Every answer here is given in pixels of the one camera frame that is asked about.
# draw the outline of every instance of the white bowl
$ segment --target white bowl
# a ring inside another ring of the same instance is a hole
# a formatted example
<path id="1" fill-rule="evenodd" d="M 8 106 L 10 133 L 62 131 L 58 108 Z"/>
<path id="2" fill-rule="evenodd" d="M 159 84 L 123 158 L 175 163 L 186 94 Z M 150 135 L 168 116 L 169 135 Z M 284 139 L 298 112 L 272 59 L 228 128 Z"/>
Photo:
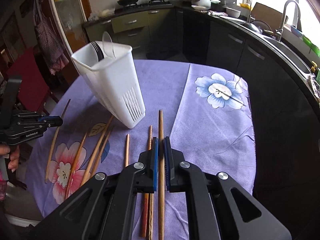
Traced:
<path id="1" fill-rule="evenodd" d="M 208 11 L 210 10 L 210 8 L 206 7 L 206 6 L 199 6 L 199 5 L 191 5 L 191 7 L 195 10 L 198 11 Z"/>
<path id="2" fill-rule="evenodd" d="M 229 17 L 232 18 L 239 18 L 241 11 L 232 9 L 232 8 L 226 8 L 226 12 L 228 14 Z"/>

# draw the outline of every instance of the pink flower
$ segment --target pink flower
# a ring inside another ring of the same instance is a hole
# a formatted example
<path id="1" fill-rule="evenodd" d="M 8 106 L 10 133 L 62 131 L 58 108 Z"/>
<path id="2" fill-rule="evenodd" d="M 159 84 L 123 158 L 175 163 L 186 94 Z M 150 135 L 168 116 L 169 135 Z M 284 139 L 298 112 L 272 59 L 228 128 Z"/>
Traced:
<path id="1" fill-rule="evenodd" d="M 59 205 L 64 201 L 71 166 L 73 164 L 73 160 L 76 156 L 79 145 L 80 142 L 75 142 L 68 149 L 64 143 L 61 143 L 57 147 L 57 151 L 55 153 L 57 161 L 51 160 L 50 162 L 48 178 L 52 183 L 54 183 L 52 194 L 57 204 Z M 82 147 L 79 159 L 76 163 L 75 173 L 71 177 L 71 184 L 67 197 L 73 194 L 80 187 L 85 170 L 79 170 L 79 168 L 84 162 L 86 154 L 86 150 Z"/>

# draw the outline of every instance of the clear plastic spoon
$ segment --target clear plastic spoon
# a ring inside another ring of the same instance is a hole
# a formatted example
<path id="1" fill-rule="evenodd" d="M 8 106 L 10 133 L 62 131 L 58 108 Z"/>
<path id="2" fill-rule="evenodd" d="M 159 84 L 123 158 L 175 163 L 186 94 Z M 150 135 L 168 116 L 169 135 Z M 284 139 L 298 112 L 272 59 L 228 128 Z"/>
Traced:
<path id="1" fill-rule="evenodd" d="M 107 57 L 116 58 L 115 51 L 113 48 L 112 39 L 111 39 L 108 32 L 103 33 L 102 47 L 103 47 L 103 51 L 107 55 Z"/>

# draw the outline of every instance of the yellow leaf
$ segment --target yellow leaf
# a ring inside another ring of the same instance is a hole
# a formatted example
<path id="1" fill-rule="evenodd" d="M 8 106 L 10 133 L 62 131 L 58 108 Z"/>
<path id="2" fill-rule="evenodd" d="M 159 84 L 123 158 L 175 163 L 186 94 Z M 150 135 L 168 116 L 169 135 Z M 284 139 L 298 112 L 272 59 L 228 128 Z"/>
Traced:
<path id="1" fill-rule="evenodd" d="M 91 129 L 91 131 L 90 131 L 90 133 L 89 133 L 89 137 L 90 137 L 90 136 L 95 136 L 95 135 L 101 133 L 102 130 L 105 128 L 106 125 L 107 125 L 107 124 L 104 123 L 104 122 L 100 122 L 100 123 L 95 124 L 95 125 L 92 127 L 92 129 Z"/>

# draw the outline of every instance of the flower print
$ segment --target flower print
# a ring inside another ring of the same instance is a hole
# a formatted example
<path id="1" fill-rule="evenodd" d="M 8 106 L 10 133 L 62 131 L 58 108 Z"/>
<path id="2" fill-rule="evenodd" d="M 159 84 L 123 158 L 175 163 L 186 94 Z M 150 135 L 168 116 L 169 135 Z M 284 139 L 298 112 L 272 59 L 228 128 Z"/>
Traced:
<path id="1" fill-rule="evenodd" d="M 52 194 L 57 204 L 64 201 L 68 180 L 71 172 L 71 165 L 76 156 L 80 142 L 73 143 L 68 149 L 64 143 L 61 143 L 56 150 L 55 157 L 57 161 L 51 160 L 49 166 L 48 179 L 54 183 Z M 70 188 L 67 197 L 73 194 L 81 184 L 85 170 L 79 170 L 86 156 L 86 150 L 82 147 L 78 161 L 75 166 L 75 172 L 71 176 Z"/>
<path id="2" fill-rule="evenodd" d="M 241 86 L 238 82 L 226 79 L 218 73 L 211 77 L 197 78 L 196 93 L 201 98 L 207 98 L 207 102 L 213 108 L 230 106 L 233 109 L 241 109 L 244 105 L 240 94 L 242 93 Z"/>

